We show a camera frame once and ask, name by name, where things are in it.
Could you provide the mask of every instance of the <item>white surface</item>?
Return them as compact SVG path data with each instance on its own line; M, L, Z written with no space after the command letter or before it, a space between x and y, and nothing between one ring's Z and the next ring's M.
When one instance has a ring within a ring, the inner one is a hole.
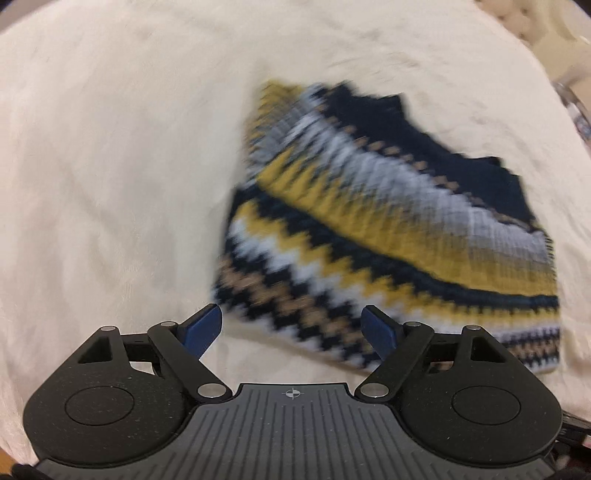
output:
M269 77L406 92L423 128L524 176L557 242L566 345L547 382L591 415L591 160L541 66L472 0L59 0L0 34L0 66L0 447L16 459L24 402L97 327L209 300ZM206 362L232 386L359 381L229 327Z

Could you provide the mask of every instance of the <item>striped knit fabric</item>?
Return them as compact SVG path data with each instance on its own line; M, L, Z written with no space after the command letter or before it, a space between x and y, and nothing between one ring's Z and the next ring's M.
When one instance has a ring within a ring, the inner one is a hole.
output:
M266 85L215 294L357 367L379 362L367 304L437 332L482 325L533 371L558 363L551 241L518 177L447 151L400 97L346 85Z

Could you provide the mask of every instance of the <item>metal screw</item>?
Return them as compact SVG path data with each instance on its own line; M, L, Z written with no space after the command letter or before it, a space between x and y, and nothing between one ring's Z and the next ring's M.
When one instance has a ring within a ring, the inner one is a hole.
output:
M226 393L226 387L219 383L206 383L197 389L197 393L205 398L218 398Z
M366 383L361 386L361 393L370 398L385 397L389 392L389 388L381 383Z

